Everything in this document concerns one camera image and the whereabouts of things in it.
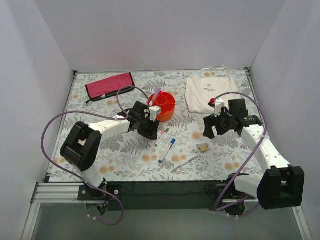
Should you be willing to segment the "green cap white marker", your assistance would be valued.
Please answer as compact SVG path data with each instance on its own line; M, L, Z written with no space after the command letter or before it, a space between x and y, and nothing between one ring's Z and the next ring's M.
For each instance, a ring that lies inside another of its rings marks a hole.
M163 131L162 135L160 136L160 138L157 140L157 142L155 143L155 146L157 147L161 141L163 140L163 138L166 136L166 134L168 133L169 128L167 128L166 130Z

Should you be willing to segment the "thin lilac pen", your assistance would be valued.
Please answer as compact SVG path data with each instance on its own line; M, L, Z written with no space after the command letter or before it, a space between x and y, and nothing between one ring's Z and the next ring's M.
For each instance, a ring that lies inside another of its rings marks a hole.
M179 168L182 168L183 166L191 163L192 161L194 161L194 160L196 160L196 159L197 159L197 157L193 157L193 158L191 158L191 159L189 159L189 160L185 160L184 162L180 163L178 166L174 167L174 168L171 170L171 172L173 173L173 172L177 171Z

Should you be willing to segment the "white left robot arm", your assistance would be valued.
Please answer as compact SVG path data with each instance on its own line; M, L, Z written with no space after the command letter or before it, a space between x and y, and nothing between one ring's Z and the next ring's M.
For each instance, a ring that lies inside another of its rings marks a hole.
M119 134L137 131L149 140L156 140L162 112L159 106L147 106L137 101L133 108L98 123L77 122L60 149L60 155L78 171L95 200L106 196L105 179L94 166L100 143Z

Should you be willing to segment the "orange cap white marker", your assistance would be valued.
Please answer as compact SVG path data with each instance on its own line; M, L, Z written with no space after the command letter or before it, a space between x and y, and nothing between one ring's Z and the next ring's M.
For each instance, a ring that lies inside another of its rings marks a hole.
M149 147L149 148L152 148L152 147L157 143L157 141L161 138L161 136L162 136L164 133L165 133L165 130L162 130L161 132L159 132L159 133L157 134L157 139L151 141L151 143L149 143L148 147Z

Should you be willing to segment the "lilac pastel highlighter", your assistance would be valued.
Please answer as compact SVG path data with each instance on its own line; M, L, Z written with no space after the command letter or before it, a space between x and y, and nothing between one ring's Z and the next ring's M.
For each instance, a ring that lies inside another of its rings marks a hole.
M153 97L151 99L152 102L156 101L156 98L158 97L158 95L161 93L162 87L158 86L153 94Z

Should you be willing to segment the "blue cap white marker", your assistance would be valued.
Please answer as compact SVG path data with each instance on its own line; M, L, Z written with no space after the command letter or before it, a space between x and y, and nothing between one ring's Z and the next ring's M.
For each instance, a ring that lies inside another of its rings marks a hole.
M168 155L170 149L172 148L172 146L174 145L175 142L176 142L176 139L173 138L173 139L171 140L171 142L169 143L169 145L167 146L167 148L165 149L165 151L164 151L164 153L162 154L162 156L160 157L159 163L162 163L162 162L165 160L166 156Z

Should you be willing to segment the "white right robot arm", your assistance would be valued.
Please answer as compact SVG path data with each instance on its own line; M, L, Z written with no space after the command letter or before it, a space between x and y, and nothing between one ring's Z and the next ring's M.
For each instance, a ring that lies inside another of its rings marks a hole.
M241 195L253 197L265 210L298 207L302 204L305 173L300 166L292 166L267 137L267 126L256 115L249 115L243 98L229 100L228 107L221 98L212 98L208 105L214 113L205 117L203 135L209 139L229 131L236 132L251 149L245 160L255 157L263 177L257 180L241 171L242 165L227 181L218 195L214 211L223 211L232 204L218 207L227 194L232 199Z

